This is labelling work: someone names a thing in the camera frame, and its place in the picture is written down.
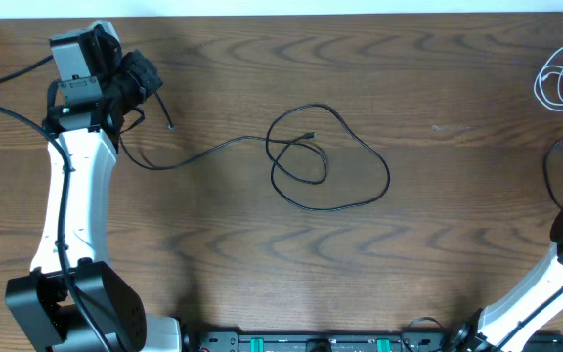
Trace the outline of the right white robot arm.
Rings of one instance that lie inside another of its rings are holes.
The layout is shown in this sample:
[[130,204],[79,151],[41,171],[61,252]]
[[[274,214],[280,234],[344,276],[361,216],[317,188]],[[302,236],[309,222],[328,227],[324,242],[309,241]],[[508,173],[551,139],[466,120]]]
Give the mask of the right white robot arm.
[[563,207],[545,257],[499,301],[477,311],[450,338],[448,351],[520,352],[563,310]]

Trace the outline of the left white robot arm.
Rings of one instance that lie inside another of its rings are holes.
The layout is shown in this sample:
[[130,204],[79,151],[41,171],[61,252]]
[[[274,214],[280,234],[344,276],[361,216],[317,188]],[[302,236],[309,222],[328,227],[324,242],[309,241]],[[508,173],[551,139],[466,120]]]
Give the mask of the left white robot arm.
[[110,22],[50,40],[59,73],[42,127],[50,189],[44,229],[27,275],[6,304],[38,351],[179,351],[180,324],[146,312],[111,268],[108,193],[127,113],[161,86],[139,51],[123,53]]

